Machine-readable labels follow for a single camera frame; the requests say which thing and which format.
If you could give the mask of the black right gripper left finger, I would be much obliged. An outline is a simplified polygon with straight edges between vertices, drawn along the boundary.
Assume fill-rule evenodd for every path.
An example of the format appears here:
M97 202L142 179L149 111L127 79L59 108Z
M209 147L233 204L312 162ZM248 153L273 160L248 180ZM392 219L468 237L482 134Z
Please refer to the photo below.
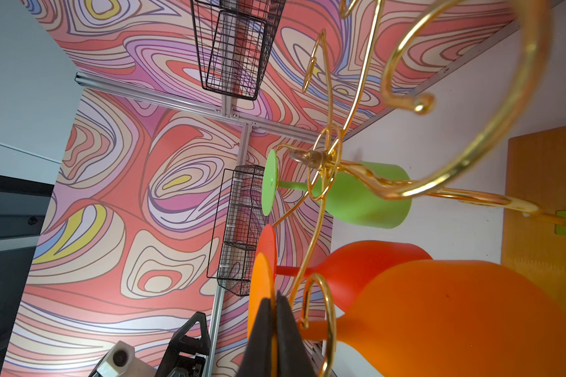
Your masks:
M263 298L236 377L271 376L273 328L271 301Z

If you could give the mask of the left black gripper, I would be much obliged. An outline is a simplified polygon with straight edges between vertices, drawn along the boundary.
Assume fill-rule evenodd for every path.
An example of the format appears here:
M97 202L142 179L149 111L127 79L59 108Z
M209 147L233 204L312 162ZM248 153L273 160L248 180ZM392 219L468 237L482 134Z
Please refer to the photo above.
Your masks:
M190 337L187 332L199 324L201 336ZM202 376L212 345L203 312L196 312L171 337L156 376Z

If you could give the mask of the orange wine glass front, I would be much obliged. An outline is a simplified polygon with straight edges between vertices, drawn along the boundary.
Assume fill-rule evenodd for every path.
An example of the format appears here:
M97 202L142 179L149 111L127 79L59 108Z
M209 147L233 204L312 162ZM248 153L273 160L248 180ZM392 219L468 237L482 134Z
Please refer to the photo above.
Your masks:
M344 315L289 327L349 345L384 376L566 376L566 314L490 262L406 262L372 279Z

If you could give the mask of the red wine glass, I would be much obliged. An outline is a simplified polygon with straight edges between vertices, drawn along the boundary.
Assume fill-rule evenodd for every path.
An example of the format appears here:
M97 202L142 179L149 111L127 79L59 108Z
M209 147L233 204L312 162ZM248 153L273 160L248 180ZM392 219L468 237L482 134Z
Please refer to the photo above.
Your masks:
M349 243L308 267L307 278L322 275L330 287L335 306L346 312L369 282L396 265L431 259L422 248L410 243L362 240Z

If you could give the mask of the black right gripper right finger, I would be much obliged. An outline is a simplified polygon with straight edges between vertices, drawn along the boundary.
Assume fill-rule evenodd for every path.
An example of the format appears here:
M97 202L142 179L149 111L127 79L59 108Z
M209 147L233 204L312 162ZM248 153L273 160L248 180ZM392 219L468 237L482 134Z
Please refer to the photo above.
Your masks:
M279 377L316 377L311 360L286 297L276 297L276 333L278 338Z

